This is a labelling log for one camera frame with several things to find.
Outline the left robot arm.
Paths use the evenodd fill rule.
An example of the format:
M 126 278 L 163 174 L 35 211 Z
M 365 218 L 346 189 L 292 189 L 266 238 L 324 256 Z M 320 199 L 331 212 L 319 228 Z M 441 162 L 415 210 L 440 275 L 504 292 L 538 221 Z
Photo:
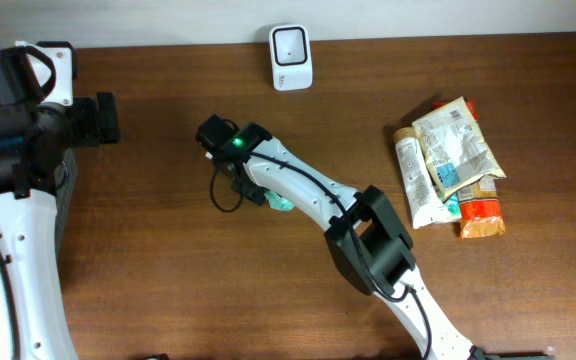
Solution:
M 114 96 L 77 97 L 65 41 L 0 50 L 0 359 L 73 359 L 57 270 L 78 147 L 115 144 Z

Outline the yellow snack bag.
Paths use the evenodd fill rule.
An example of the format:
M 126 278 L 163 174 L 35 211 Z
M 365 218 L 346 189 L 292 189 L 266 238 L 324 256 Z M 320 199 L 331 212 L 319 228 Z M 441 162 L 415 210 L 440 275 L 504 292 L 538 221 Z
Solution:
M 426 167 L 444 196 L 484 176 L 506 177 L 464 97 L 418 118 L 412 127 Z

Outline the white barcode scanner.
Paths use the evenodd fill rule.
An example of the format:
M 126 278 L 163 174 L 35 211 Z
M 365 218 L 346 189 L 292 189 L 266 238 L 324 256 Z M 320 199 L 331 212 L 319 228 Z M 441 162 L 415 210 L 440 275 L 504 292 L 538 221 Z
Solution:
M 277 91 L 307 89 L 313 83 L 310 37 L 303 25 L 278 25 L 268 35 L 273 86 Z

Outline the teal tissue pack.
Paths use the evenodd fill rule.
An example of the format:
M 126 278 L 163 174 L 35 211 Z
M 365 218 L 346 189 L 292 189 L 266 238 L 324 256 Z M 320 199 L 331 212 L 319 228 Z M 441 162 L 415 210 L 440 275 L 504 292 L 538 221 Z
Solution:
M 457 194 L 453 193 L 450 197 L 446 198 L 437 186 L 434 186 L 434 190 L 442 202 L 442 209 L 440 210 L 440 216 L 439 219 L 436 220 L 436 223 L 459 222 L 462 215 Z

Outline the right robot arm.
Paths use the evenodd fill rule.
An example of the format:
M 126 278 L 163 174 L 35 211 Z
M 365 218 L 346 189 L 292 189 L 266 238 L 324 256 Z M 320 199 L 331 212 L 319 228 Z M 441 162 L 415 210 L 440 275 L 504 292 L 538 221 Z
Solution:
M 311 218 L 322 229 L 337 270 L 390 308 L 423 358 L 483 358 L 430 294 L 412 238 L 381 190 L 359 191 L 324 176 L 256 123 L 240 128 L 213 115 L 198 127 L 196 140 L 241 200 L 261 205 L 274 192 Z

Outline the spaghetti pack orange ends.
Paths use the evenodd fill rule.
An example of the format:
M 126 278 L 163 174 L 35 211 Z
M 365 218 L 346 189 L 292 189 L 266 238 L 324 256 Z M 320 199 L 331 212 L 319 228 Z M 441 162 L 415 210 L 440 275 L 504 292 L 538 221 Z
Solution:
M 473 105 L 466 100 L 475 120 Z M 500 201 L 495 186 L 497 178 L 484 176 L 479 181 L 467 185 L 455 193 L 458 196 L 462 238 L 479 238 L 501 235 L 506 230 Z

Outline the cream tube brown cap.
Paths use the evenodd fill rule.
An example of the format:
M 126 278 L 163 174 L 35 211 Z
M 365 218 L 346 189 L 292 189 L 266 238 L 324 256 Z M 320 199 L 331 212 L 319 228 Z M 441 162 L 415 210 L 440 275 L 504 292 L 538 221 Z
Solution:
M 420 141 L 412 127 L 404 127 L 393 134 L 395 153 L 408 199 L 412 227 L 419 229 L 436 223 L 442 202 L 426 167 Z

